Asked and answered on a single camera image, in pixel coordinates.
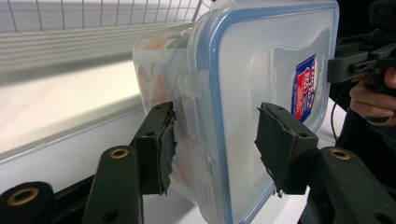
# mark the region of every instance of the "white wire rack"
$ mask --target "white wire rack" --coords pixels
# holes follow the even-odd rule
[[[0,32],[195,21],[210,0],[0,0]]]
[[[2,76],[42,73],[42,68],[58,70],[62,63],[132,58],[138,36],[195,21],[211,4],[211,0],[0,0],[0,81]]]

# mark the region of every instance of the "white table surface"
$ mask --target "white table surface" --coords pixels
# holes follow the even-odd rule
[[[59,134],[89,128],[100,118],[141,106],[131,61],[10,82],[0,85],[0,95],[1,192],[22,182],[38,180],[51,183],[57,191],[92,175],[100,155],[98,151],[115,146],[112,144],[128,144],[130,135],[106,139],[105,144],[98,145],[101,148],[94,156],[93,151],[75,149],[75,146],[90,143],[89,136],[77,136],[81,138],[78,142],[70,142],[74,138],[66,139],[59,146],[54,144],[54,149],[49,147],[49,142]],[[319,147],[333,146],[331,106],[332,102],[329,102],[326,118],[317,132]],[[338,133],[344,116],[345,112],[337,107],[334,124]],[[138,127],[143,117],[143,111],[137,109],[120,116],[116,122],[131,122]],[[114,129],[111,125],[107,123],[104,128],[96,128],[108,133]],[[96,139],[97,144],[105,138],[104,135],[104,139]],[[199,208],[175,192],[172,185],[168,196],[145,196],[144,201],[146,223],[205,223]],[[296,223],[305,202],[306,196],[285,195],[282,199],[273,196],[253,223]]]

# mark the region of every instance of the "black metal bracket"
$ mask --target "black metal bracket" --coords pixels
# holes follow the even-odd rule
[[[31,182],[0,195],[0,223],[143,223],[142,195],[166,193],[175,155],[173,103],[150,110],[129,146],[112,147],[95,176],[53,194]]]
[[[396,57],[393,55],[395,50],[396,43],[392,43],[370,53],[356,51],[343,57],[331,59],[329,60],[327,81],[337,83],[356,77],[383,74],[387,68],[396,65]],[[386,88],[379,89],[378,87],[375,87],[376,92],[381,92]]]
[[[319,223],[396,222],[396,202],[359,157],[339,147],[319,150],[318,138],[286,109],[262,104],[255,143],[276,191],[311,188],[317,217],[326,217]]]

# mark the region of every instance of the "label sticker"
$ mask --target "label sticker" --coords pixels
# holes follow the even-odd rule
[[[313,55],[296,66],[291,97],[291,114],[304,122],[312,111],[317,77],[317,55]]]

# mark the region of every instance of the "brass insert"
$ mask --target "brass insert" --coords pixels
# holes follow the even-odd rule
[[[128,150],[124,148],[117,148],[111,151],[110,157],[113,159],[121,159],[128,155]]]
[[[349,154],[347,154],[345,151],[343,151],[343,150],[341,150],[341,149],[336,149],[336,148],[334,148],[334,149],[332,149],[330,152],[331,152],[332,155],[333,155],[335,158],[337,158],[337,159],[340,159],[340,160],[343,160],[343,161],[348,161],[348,160],[350,160]]]
[[[38,195],[37,188],[27,188],[17,190],[15,193],[8,198],[7,203],[10,206],[19,206],[25,203],[29,203]]]

